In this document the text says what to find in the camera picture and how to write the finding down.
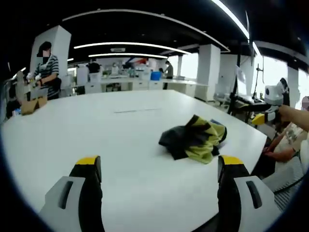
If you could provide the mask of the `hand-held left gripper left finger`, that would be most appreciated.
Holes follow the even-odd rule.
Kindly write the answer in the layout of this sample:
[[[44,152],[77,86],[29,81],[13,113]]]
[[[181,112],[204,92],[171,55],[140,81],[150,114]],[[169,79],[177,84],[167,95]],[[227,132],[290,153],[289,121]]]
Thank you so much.
[[[40,218],[55,232],[103,232],[100,156],[77,161],[45,195]]]

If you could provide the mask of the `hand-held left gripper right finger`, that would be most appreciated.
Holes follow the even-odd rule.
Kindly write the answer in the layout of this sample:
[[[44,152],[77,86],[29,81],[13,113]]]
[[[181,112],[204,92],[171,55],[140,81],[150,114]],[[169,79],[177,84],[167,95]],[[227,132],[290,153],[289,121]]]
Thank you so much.
[[[281,215],[272,190],[236,157],[218,157],[218,232],[265,232]]]

